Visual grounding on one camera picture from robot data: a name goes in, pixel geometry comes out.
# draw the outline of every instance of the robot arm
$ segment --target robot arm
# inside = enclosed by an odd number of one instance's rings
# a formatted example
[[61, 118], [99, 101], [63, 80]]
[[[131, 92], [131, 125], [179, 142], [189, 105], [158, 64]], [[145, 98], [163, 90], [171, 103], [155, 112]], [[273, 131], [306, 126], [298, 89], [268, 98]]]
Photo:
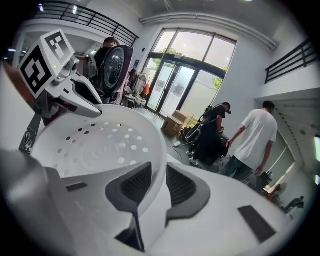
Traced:
[[76, 73], [80, 61], [74, 53], [63, 31], [55, 30], [34, 43], [18, 68], [45, 118], [51, 118], [60, 108], [88, 118], [102, 114], [97, 91]]

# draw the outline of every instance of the white t-shirt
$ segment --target white t-shirt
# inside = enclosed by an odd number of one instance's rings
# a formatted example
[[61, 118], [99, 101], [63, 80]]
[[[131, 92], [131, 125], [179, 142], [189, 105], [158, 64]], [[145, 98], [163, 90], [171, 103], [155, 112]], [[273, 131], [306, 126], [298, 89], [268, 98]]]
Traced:
[[264, 160], [267, 143], [276, 142], [278, 124], [267, 111], [255, 109], [242, 125], [245, 127], [245, 132], [234, 156], [246, 166], [256, 170]]

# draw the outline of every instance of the sneaker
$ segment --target sneaker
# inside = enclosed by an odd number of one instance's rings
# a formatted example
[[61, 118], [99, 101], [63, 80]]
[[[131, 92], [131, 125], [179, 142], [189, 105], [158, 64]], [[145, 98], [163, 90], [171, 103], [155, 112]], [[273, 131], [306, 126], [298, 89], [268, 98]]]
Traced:
[[198, 166], [199, 163], [197, 162], [197, 160], [194, 160], [194, 158], [190, 158], [190, 163], [193, 164], [194, 166]]
[[194, 152], [190, 152], [190, 151], [187, 151], [185, 152], [187, 156], [193, 156], [195, 153]]

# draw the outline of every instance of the tree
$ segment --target tree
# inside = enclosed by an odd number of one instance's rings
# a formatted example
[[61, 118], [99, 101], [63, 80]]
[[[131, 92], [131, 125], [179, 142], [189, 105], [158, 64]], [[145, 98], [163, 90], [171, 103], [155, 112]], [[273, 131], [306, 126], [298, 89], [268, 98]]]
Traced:
[[[224, 68], [223, 68], [223, 70], [224, 71], [227, 71], [227, 69], [228, 69], [228, 67], [227, 66], [225, 66]], [[214, 84], [214, 87], [213, 87], [213, 89], [215, 89], [215, 90], [219, 90], [219, 88], [220, 88], [220, 86], [221, 86], [221, 83], [222, 83], [222, 79], [221, 78], [212, 78], [212, 83]]]
[[[160, 51], [160, 54], [164, 54], [166, 52], [167, 48], [163, 48], [162, 51]], [[184, 55], [181, 52], [178, 52], [176, 49], [171, 48], [168, 52], [168, 54], [174, 54], [174, 55], [179, 55], [179, 56], [183, 56]], [[161, 63], [161, 59], [155, 59], [153, 58], [152, 61], [155, 63], [156, 67], [153, 67], [152, 70], [158, 70], [160, 63]], [[164, 64], [165, 67], [170, 67], [170, 68], [174, 68], [175, 65], [170, 64], [170, 63], [165, 63]]]

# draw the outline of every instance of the orange object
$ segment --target orange object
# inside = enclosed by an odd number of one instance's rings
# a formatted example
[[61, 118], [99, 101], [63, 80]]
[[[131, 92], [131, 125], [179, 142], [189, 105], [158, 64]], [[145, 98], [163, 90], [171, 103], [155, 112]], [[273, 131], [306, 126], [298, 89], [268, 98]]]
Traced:
[[147, 85], [145, 86], [145, 88], [144, 88], [144, 90], [143, 90], [142, 93], [145, 94], [145, 95], [148, 95], [148, 94], [150, 93], [150, 86], [149, 86], [148, 83], [147, 83]]

